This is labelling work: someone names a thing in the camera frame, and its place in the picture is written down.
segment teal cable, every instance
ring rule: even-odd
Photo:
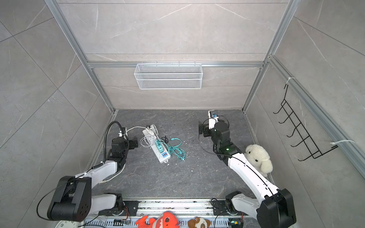
[[[180,161],[184,161],[185,157],[186,157],[186,153],[183,149],[179,148],[179,146],[183,143],[180,139],[178,138],[172,138],[171,141],[173,140],[179,140],[180,143],[176,146],[172,146],[169,143],[165,143],[163,140],[160,139],[160,142],[163,143],[166,147],[167,147],[167,151],[169,152],[169,154],[172,156],[172,154],[177,156],[177,159]]]

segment orange shark plush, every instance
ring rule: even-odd
[[[138,228],[180,228],[177,218],[170,212],[164,212],[157,220],[150,218],[149,225],[145,223],[146,218],[147,215],[137,220]]]

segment white plush toy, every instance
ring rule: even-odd
[[[270,156],[262,146],[256,144],[247,146],[245,157],[264,177],[273,171]]]

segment white wire basket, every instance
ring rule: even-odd
[[[195,63],[141,63],[134,76],[140,89],[200,89],[203,68]]]

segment white clock face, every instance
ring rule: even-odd
[[[77,228],[80,225],[83,225],[84,222],[74,222],[74,221],[60,221],[57,225],[56,228]]]

